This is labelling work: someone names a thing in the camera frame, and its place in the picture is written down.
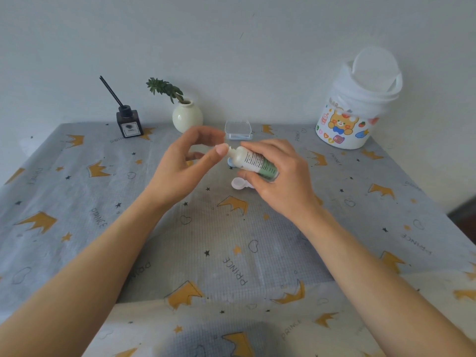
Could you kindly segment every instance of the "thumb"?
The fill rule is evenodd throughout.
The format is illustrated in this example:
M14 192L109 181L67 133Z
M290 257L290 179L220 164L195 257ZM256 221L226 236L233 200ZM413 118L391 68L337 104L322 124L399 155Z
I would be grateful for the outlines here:
M238 175L241 178L246 179L258 193L261 193L261 191L268 185L268 182L253 171L240 170Z
M212 166L217 164L228 153L228 144L219 144L213 149L209 150L198 163L194 164L189 170L194 174L199 174L201 177L208 172Z

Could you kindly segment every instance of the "succulent plant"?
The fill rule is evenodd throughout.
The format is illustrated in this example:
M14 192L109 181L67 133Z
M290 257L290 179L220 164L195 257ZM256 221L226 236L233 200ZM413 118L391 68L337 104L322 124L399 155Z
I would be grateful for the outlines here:
M157 91L160 94L166 94L170 97L170 101L174 104L174 99L177 99L179 102L184 103L182 90L172 85L168 81L163 81L151 77L146 83L147 87L150 89L150 92L155 95Z

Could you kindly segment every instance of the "fingernail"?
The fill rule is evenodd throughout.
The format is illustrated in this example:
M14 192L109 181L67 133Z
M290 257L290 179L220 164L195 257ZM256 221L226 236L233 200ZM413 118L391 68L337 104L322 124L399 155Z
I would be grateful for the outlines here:
M228 153L229 146L226 143L215 146L218 155L225 156Z

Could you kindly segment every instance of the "star print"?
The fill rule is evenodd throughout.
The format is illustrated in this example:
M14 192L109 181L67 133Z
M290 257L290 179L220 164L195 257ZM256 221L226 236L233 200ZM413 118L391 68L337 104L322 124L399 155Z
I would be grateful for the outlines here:
M73 234L68 232L64 237L61 237L61 242L64 242L65 240L69 240L72 236Z

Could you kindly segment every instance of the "dark glass bottle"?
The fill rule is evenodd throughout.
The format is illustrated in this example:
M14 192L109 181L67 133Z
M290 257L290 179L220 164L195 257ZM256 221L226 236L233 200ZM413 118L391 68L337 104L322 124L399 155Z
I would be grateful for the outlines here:
M119 113L116 113L119 129L123 137L139 137L144 135L139 121L137 110L131 110L129 105L119 107Z

